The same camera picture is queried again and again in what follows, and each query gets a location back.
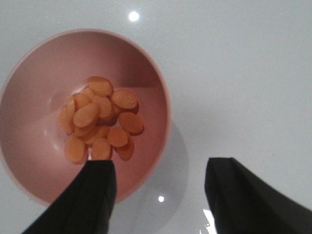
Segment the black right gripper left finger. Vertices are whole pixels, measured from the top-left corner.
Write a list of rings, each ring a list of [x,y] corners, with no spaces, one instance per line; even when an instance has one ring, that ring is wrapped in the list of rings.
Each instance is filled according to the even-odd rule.
[[[90,160],[26,234],[106,234],[117,194],[111,160]]]

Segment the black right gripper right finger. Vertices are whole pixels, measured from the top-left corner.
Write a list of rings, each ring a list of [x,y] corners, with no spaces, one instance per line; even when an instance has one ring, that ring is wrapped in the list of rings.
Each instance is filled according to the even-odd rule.
[[[219,234],[310,234],[312,212],[235,158],[210,158],[205,194]]]

